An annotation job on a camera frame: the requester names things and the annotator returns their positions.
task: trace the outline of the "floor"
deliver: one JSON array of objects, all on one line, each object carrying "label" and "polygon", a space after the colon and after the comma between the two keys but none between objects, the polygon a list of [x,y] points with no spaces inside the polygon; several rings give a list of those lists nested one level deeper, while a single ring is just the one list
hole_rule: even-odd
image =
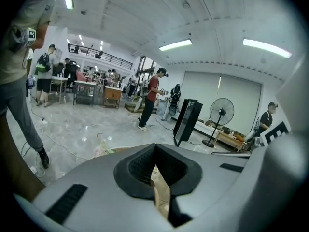
[{"label": "floor", "polygon": [[[27,99],[31,117],[51,160],[51,166],[40,178],[46,185],[94,157],[102,141],[108,148],[133,147],[149,143],[174,144],[172,131],[161,126],[156,121],[155,114],[148,121],[150,124],[148,131],[139,130],[137,128],[138,115],[131,114],[124,108],[126,97],[122,98],[119,109],[103,108],[98,105],[91,107],[76,104],[73,106],[71,102],[66,104],[57,102],[44,108],[43,106],[37,107],[33,99]],[[7,114],[7,120],[13,132],[15,144],[21,151],[26,142],[22,131],[10,112]],[[175,124],[175,121],[158,121],[171,129]],[[229,152],[219,145],[216,148],[207,148],[201,143],[205,138],[194,131],[189,141],[196,145],[182,142],[180,147],[205,154],[213,151]],[[22,155],[27,149],[29,145],[25,144]],[[40,158],[32,148],[27,152],[24,160],[29,167],[41,166]],[[38,169],[37,176],[42,175],[42,170]]]}]

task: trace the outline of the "railing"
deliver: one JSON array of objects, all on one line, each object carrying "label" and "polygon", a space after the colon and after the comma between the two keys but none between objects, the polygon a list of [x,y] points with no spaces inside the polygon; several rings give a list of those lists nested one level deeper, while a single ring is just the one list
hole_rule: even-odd
[{"label": "railing", "polygon": [[102,51],[98,51],[92,48],[84,47],[81,45],[68,44],[68,49],[70,53],[76,53],[84,56],[91,56],[97,59],[101,59],[107,61],[109,63],[113,63],[131,70],[133,63],[125,61],[121,58],[117,58],[113,55],[107,54]]}]

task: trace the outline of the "fan grille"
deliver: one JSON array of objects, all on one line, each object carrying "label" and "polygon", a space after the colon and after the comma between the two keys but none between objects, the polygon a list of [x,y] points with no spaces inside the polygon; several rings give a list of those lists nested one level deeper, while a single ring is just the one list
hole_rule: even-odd
[{"label": "fan grille", "polygon": [[234,105],[233,103],[227,99],[227,98],[219,98],[214,101],[214,103],[211,105],[209,114],[210,119],[217,123],[218,119],[220,117],[220,110],[225,110],[225,115],[221,116],[220,121],[218,125],[226,125],[228,122],[230,122],[234,116]]}]

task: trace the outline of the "black shoe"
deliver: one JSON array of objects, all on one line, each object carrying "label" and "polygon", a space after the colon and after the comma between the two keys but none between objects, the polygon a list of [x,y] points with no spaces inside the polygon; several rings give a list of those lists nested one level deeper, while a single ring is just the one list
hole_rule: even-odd
[{"label": "black shoe", "polygon": [[46,169],[49,167],[49,164],[50,164],[50,161],[49,161],[49,158],[48,158],[48,155],[46,154],[46,151],[43,147],[43,149],[39,152],[39,155],[40,155],[40,158],[41,158],[41,161],[42,161],[42,165],[43,167]]}]

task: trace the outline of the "fan base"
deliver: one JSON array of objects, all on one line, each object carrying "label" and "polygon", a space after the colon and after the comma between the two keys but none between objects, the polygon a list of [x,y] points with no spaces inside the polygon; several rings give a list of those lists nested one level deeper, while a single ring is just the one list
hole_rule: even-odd
[{"label": "fan base", "polygon": [[214,148],[214,144],[212,142],[209,142],[209,140],[204,139],[202,140],[202,143],[209,148]]}]

